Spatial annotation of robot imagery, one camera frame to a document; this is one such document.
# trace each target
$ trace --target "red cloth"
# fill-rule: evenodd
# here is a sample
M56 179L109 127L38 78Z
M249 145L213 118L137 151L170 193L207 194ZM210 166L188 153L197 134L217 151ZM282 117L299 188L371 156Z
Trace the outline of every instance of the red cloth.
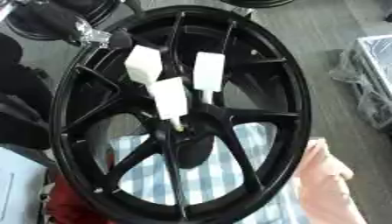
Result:
M115 224L89 208L60 175L56 178L46 209L56 224Z

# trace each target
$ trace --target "wheel spoke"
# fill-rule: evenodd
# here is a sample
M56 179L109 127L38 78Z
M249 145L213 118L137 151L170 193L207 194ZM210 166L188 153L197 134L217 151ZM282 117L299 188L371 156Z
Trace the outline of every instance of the wheel spoke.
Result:
M146 47L154 48L154 49L157 49L157 50L162 48L161 45L154 44L151 41L149 41L148 39L143 38L143 37L141 37L139 35L132 35L131 37L140 46L146 46Z
M98 73L94 69L81 65L76 66L75 69L79 73L79 75L89 76L90 79L98 81L105 88L108 88L117 93L120 91L120 87L115 81L106 78L104 75Z
M226 144L230 152L233 154L235 160L241 167L246 189L250 193L263 189L260 179L257 177L257 174L254 171L240 140L233 130L233 126L229 124L223 124L223 127L220 130L220 133L218 133L218 136Z
M248 71L251 69L260 69L261 73L273 73L275 72L283 63L287 62L286 58L280 59L252 59L238 64L233 64L226 67L226 72L239 72Z
M164 156L164 162L169 172L171 187L174 192L176 206L183 220L188 219L188 212L186 209L186 197L181 185L181 177L179 175L179 165L177 164L177 159L175 156L175 146L172 139L171 125L165 123L162 125L162 130L164 134L158 136L157 139L162 147L162 154Z
M123 100L115 95L106 100L103 104L88 111L84 116L69 123L64 129L64 133L82 134L93 124L106 118L121 114L123 111Z
M118 189L118 183L120 179L127 171L144 161L146 158L156 154L157 152L158 145L152 138L149 138L140 144L106 175L106 190L111 192L116 191Z
M164 74L166 78L177 77L180 72L179 62L175 52L177 51L177 44L179 42L179 36L182 32L180 27L184 22L184 17L186 14L180 12L174 25L172 27L172 32L169 38L166 40L164 50L162 51L162 61L164 63Z
M185 17L184 12L180 12L177 17L176 21L174 22L173 30L171 32L170 37L166 40L166 46L169 48L169 51L173 51L173 48L176 48L178 40L179 40L179 32L180 32L180 27L182 23L184 22L184 17Z
M290 125L299 118L298 113L274 112L263 109L228 108L233 125L242 123L274 123L277 126Z
M237 23L235 21L232 21L230 23L230 26L227 28L227 32L226 32L225 38L223 39L222 47L221 47L221 50L220 50L221 53L223 53L223 54L226 53L226 50L228 49L228 43L232 39L233 29L236 26L237 26Z

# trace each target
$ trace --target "white foam block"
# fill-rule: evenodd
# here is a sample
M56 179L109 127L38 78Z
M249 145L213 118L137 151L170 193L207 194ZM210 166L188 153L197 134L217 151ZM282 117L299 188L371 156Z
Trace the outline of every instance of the white foam block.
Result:
M162 120L178 118L188 113L186 92L181 78L157 81L148 86L148 89L154 96Z
M220 92L225 55L212 52L198 52L193 69L193 87L198 90Z
M142 45L134 47L124 64L129 77L144 85L155 82L163 70L160 51Z

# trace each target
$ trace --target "checkered fabric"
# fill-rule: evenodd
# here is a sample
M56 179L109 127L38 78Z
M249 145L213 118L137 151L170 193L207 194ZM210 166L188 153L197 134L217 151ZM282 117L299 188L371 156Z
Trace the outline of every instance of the checkered fabric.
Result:
M268 124L250 123L236 126L234 131L251 164L257 169L270 151L275 128ZM121 161L147 138L123 136L113 140L111 144L115 149L115 161ZM215 138L213 151L207 161L191 170L181 169L180 176L190 205L217 199L243 183L240 166L219 138ZM120 187L149 202L175 204L169 173L160 155L149 157L128 171L122 177ZM289 182L270 203L237 223L305 224L309 221Z

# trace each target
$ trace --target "clear plastic wrap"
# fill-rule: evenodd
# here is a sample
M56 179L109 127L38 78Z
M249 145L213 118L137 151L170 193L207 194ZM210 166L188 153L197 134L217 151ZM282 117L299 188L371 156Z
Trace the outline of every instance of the clear plastic wrap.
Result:
M105 31L94 29L85 19L79 19L76 23L76 29L81 33L80 42L83 46L91 43L99 43L100 48L108 48L111 34Z
M392 130L392 35L358 38L332 77L352 84L358 110L375 128Z

